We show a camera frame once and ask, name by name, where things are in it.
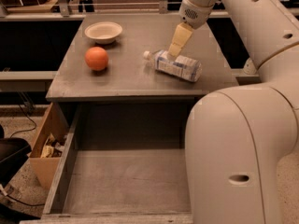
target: cable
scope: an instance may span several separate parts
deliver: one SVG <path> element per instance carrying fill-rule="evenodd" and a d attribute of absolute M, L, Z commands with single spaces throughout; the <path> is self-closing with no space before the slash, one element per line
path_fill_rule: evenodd
<path fill-rule="evenodd" d="M 24 205 L 28 205 L 28 206 L 42 206 L 42 205 L 45 205 L 44 203 L 43 204 L 34 204 L 34 205 L 32 205 L 32 204 L 28 204 L 28 203 L 22 202 L 22 201 L 20 201 L 18 199 L 15 199 L 15 198 L 13 198 L 13 197 L 11 197 L 9 195 L 7 195 L 7 197 L 10 198 L 10 199 L 12 199 L 12 200 L 14 200 L 14 201 L 16 201 L 16 202 L 18 202 L 18 203 L 21 203 L 21 204 L 24 204 Z"/>
<path fill-rule="evenodd" d="M 21 112 L 25 115 L 25 117 L 27 117 L 30 121 L 32 121 L 33 123 L 34 123 L 34 125 L 35 125 L 35 127 L 34 128 L 32 128 L 32 129 L 29 129 L 29 130 L 21 130 L 21 131 L 16 131 L 15 133 L 13 133 L 11 136 L 10 136 L 10 138 L 13 136 L 13 135 L 15 135 L 16 133 L 23 133 L 23 132 L 28 132 L 28 131 L 33 131 L 34 129 L 36 129 L 36 123 L 24 112 L 24 110 L 21 108 L 21 106 L 20 105 L 18 105 L 19 106 L 19 108 L 21 109 Z"/>

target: orange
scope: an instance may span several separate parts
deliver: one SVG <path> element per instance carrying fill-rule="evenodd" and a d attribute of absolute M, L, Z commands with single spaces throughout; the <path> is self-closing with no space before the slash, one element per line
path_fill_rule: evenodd
<path fill-rule="evenodd" d="M 107 52 L 99 47 L 90 48 L 85 53 L 85 62 L 94 71 L 104 70 L 108 66 Z"/>

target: open drawer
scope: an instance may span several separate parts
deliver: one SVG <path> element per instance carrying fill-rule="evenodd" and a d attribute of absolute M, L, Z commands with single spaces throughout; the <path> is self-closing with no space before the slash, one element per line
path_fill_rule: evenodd
<path fill-rule="evenodd" d="M 184 132 L 192 105 L 190 100 L 79 105 L 45 205 L 45 223 L 60 217 L 68 217 L 65 223 L 124 217 L 128 223 L 128 216 L 191 223 Z"/>

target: bowl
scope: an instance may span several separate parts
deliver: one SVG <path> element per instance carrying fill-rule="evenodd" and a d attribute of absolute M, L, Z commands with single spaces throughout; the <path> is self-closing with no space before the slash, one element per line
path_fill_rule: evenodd
<path fill-rule="evenodd" d="M 115 22 L 98 22 L 85 29 L 85 35 L 97 44 L 110 44 L 122 32 L 122 27 Z"/>

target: cardboard box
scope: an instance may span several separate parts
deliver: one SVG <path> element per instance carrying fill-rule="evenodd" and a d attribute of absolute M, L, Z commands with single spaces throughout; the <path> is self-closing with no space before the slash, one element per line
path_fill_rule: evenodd
<path fill-rule="evenodd" d="M 43 146 L 51 133 L 58 142 L 61 143 L 68 134 L 68 125 L 64 114 L 55 103 L 51 103 L 45 112 L 41 125 L 36 132 L 36 137 L 33 142 L 34 146 L 29 157 L 37 179 L 44 189 L 50 189 L 60 160 L 59 157 L 40 158 Z"/>

